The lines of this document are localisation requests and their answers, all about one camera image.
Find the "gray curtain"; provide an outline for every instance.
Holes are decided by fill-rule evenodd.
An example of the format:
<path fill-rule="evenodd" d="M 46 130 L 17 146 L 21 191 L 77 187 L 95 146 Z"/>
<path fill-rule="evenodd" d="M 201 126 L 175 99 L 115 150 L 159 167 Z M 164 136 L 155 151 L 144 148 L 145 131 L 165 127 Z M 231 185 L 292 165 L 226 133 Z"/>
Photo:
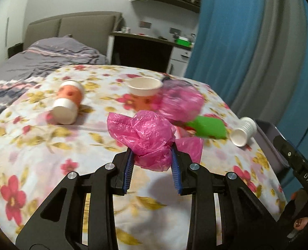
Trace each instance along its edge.
<path fill-rule="evenodd" d="M 279 122 L 299 79 L 306 40 L 303 0 L 265 0 L 253 59 L 231 106 L 238 117 Z"/>

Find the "gray bedding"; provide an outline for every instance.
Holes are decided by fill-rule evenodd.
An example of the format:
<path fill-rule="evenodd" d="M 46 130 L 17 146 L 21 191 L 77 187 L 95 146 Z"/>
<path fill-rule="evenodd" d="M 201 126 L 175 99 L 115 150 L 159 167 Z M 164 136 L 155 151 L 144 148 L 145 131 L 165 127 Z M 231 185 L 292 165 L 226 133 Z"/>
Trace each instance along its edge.
<path fill-rule="evenodd" d="M 49 38 L 32 44 L 0 67 L 0 113 L 35 85 L 35 77 L 73 64 L 105 65 L 106 57 L 73 38 Z"/>

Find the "wall outlet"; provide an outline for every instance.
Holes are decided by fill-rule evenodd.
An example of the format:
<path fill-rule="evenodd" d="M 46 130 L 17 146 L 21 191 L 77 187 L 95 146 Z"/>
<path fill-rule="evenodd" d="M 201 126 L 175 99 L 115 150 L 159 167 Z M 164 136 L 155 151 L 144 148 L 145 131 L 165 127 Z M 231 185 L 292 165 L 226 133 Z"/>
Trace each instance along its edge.
<path fill-rule="evenodd" d="M 147 23 L 147 22 L 145 22 L 145 21 L 141 21 L 141 22 L 139 23 L 139 27 L 150 29 L 150 28 L 152 27 L 152 23 Z"/>
<path fill-rule="evenodd" d="M 177 33 L 179 36 L 181 35 L 181 30 L 178 30 L 178 29 L 175 29 L 175 28 L 172 28 L 170 27 L 170 30 L 169 30 L 169 33 L 170 34 L 174 34 L 174 33 Z"/>

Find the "desk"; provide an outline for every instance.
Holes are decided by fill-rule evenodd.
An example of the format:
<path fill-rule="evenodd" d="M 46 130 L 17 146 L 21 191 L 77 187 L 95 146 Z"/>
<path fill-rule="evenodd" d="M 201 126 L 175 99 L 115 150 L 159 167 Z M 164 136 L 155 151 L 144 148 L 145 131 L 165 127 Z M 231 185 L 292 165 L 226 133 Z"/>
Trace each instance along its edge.
<path fill-rule="evenodd" d="M 108 61 L 120 66 L 183 77 L 190 56 L 190 47 L 150 36 L 112 32 L 108 40 Z"/>

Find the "floral tablecloth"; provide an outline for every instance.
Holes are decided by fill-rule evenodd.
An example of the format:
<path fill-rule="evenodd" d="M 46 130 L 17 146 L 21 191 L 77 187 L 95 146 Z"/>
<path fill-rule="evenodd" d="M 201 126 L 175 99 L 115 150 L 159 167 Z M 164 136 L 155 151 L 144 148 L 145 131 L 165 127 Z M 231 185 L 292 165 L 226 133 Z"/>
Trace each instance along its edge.
<path fill-rule="evenodd" d="M 68 172 L 92 173 L 126 150 L 110 137 L 106 120 L 109 112 L 135 114 L 125 81 L 137 76 L 162 78 L 160 73 L 122 66 L 63 67 L 1 113 L 0 227 L 13 242 Z M 58 126 L 50 110 L 59 85 L 67 79 L 81 81 L 86 96 L 76 123 Z M 238 118 L 229 107 L 208 85 L 189 81 L 206 99 L 202 114 L 221 118 L 230 131 Z M 206 139 L 201 164 L 222 175 L 236 172 L 275 218 L 282 212 L 285 196 L 254 141 L 241 149 L 229 139 Z M 86 203 L 84 242 L 88 199 Z M 135 166 L 128 194 L 114 197 L 119 249 L 185 249 L 190 209 L 191 197 L 177 194 L 170 170 L 153 172 Z"/>

